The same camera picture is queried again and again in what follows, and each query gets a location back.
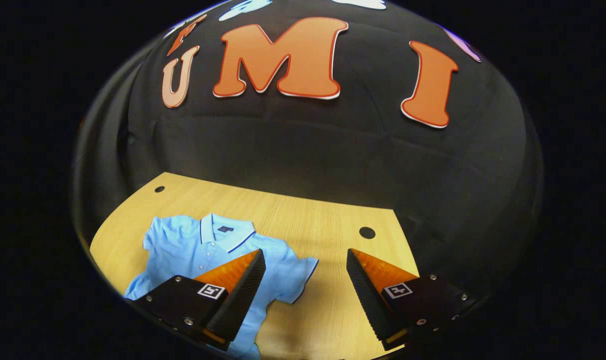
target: shirt sleeve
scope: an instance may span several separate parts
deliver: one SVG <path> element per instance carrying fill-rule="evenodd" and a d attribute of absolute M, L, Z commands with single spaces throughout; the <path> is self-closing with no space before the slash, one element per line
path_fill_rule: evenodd
<path fill-rule="evenodd" d="M 143 237 L 143 249 L 150 251 L 154 249 L 155 239 L 164 235 L 163 222 L 158 217 L 152 219 L 152 224 L 149 226 L 145 237 Z"/>
<path fill-rule="evenodd" d="M 147 273 L 143 272 L 132 280 L 125 290 L 124 297 L 132 301 L 139 300 L 141 296 L 144 296 L 151 290 L 152 287 L 150 286 L 150 277 Z"/>
<path fill-rule="evenodd" d="M 303 294 L 305 285 L 317 268 L 319 260 L 314 257 L 298 259 L 291 248 L 287 248 L 284 258 L 274 267 L 272 284 L 278 301 L 294 304 Z"/>

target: shirt collar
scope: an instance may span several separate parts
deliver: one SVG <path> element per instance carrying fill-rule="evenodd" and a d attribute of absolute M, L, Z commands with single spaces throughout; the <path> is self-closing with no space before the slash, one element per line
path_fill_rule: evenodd
<path fill-rule="evenodd" d="M 227 234 L 221 240 L 214 240 L 214 224 L 223 224 L 234 230 Z M 247 239 L 255 234 L 255 226 L 252 221 L 241 221 L 237 219 L 225 218 L 216 214 L 208 214 L 200 219 L 200 243 L 209 244 L 215 242 L 231 253 L 236 248 L 241 246 Z"/>

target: polo shirt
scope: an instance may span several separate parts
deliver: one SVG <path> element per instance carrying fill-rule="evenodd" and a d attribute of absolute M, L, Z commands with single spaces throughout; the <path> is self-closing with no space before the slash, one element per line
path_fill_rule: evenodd
<path fill-rule="evenodd" d="M 266 309 L 274 300 L 293 304 L 317 268 L 319 260 L 298 259 L 282 239 L 258 234 L 252 221 L 209 214 L 197 220 L 179 215 L 155 217 L 143 239 L 149 251 L 147 267 L 125 290 L 137 300 L 175 275 L 186 278 L 211 271 L 257 249 L 262 249 L 265 272 L 247 315 L 227 353 L 243 360 L 258 360 L 255 344 Z"/>

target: black background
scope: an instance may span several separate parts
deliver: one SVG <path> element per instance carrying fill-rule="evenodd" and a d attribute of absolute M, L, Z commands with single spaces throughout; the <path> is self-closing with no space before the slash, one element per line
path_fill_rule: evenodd
<path fill-rule="evenodd" d="M 138 48 L 211 2 L 0 9 L 0 358 L 201 358 L 109 291 L 68 209 L 79 121 Z M 481 50 L 531 110 L 545 160 L 533 246 L 425 358 L 606 358 L 606 4 L 399 3 Z"/>

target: black cloth backdrop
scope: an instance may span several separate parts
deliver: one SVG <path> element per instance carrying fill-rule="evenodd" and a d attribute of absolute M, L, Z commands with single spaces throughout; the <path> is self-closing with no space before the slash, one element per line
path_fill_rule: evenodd
<path fill-rule="evenodd" d="M 591 75 L 606 58 L 591 40 L 605 28 L 606 7 L 578 4 L 401 3 L 455 30 L 497 66 L 529 108 L 545 160 L 538 235 L 520 265 L 465 330 L 447 335 L 448 346 L 417 356 L 606 351 L 606 308 L 597 305 L 606 299 L 606 117 L 598 105 L 604 89 Z M 204 358 L 109 291 L 77 240 L 68 189 L 79 121 L 102 84 L 147 41 L 210 5 L 0 9 L 3 358 Z"/>
<path fill-rule="evenodd" d="M 543 156 L 527 105 L 492 61 L 473 48 L 483 58 L 476 62 L 433 22 L 394 4 L 378 11 L 281 0 L 217 21 L 237 3 L 242 1 L 208 11 L 208 19 L 182 40 L 179 49 L 200 48 L 182 105 L 169 109 L 159 96 L 172 36 L 143 46 L 107 80 L 73 155 L 70 201 L 81 241 L 89 244 L 127 196 L 166 171 L 393 209 L 420 272 L 489 296 L 530 241 L 543 195 Z M 284 96 L 274 87 L 232 98 L 212 95 L 219 78 L 213 70 L 226 51 L 222 34 L 260 23 L 278 39 L 295 19 L 318 14 L 349 23 L 333 54 L 340 96 Z M 430 44 L 458 64 L 445 130 L 408 121 L 399 110 L 418 76 L 408 39 Z M 293 57 L 292 64 L 300 64 Z M 275 78 L 287 69 L 295 65 L 281 66 Z M 175 71 L 175 82 L 178 76 Z"/>

